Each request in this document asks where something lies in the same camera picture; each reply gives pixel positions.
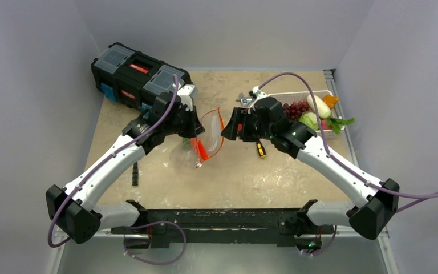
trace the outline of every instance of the toolbox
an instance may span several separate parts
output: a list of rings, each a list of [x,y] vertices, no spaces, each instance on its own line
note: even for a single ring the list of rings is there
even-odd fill
[[[162,92],[174,91],[173,74],[177,74],[180,86],[193,84],[186,70],[121,43],[109,45],[95,58],[91,71],[96,88],[106,98],[136,109],[151,106]]]

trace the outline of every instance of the white basket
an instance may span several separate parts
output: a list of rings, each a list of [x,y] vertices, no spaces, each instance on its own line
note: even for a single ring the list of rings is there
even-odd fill
[[[325,97],[325,95],[327,94],[333,96],[333,94],[329,90],[316,90],[316,91],[314,90],[313,94],[320,98]],[[271,93],[269,94],[269,97],[273,97],[274,99],[278,100],[282,104],[292,104],[294,102],[306,99],[308,95],[310,95],[308,91],[299,91],[299,92],[287,92],[287,93]],[[339,119],[342,118],[341,116],[338,116],[335,109],[331,110],[331,116],[333,118],[339,118]],[[325,137],[327,138],[336,136],[336,133],[334,133],[333,130],[323,130],[323,131],[325,132]],[[321,132],[319,130],[317,130],[317,134],[321,136]]]

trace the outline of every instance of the white radish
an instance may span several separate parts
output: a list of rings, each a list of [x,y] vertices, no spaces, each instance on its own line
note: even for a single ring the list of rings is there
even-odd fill
[[[315,105],[313,104],[313,99],[311,98],[311,95],[308,95],[306,98],[306,101],[308,102],[308,106],[311,107],[313,111],[315,111]],[[318,96],[315,95],[315,102],[318,106],[318,115],[322,119],[327,119],[331,116],[331,109],[327,106],[327,104]]]

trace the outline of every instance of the cabbage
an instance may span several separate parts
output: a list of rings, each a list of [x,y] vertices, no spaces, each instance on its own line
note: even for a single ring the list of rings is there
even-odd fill
[[[308,95],[306,98],[306,101],[308,102],[308,106],[315,111],[315,105],[313,104],[313,99],[311,98],[311,95]],[[318,96],[315,95],[315,102],[318,106],[318,115],[322,119],[327,119],[331,116],[331,109],[328,107],[328,105]]]
[[[313,130],[319,130],[318,122],[317,122],[317,115],[313,112],[307,112],[301,115],[301,117],[298,119],[298,121],[302,122],[306,126],[310,127]]]

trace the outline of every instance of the beige tabletop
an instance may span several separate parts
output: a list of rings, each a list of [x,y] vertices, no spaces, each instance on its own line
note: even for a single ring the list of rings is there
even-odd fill
[[[277,71],[191,71],[199,92],[194,101],[199,117],[220,107],[224,123],[233,107],[240,106],[238,94],[277,74]],[[298,72],[313,90],[327,90],[323,72]],[[296,78],[283,76],[263,88],[266,93],[306,91]],[[88,156],[87,167],[115,142],[127,123],[139,112],[104,100]],[[219,153],[202,167],[179,162],[181,138],[169,136],[139,162],[139,186],[132,186],[132,168],[106,191],[99,204],[127,199],[146,208],[267,208],[301,207],[310,199],[344,201],[347,196],[313,168],[278,152],[263,142],[267,157],[259,158],[254,143],[224,140]],[[329,145],[350,159],[343,138]]]

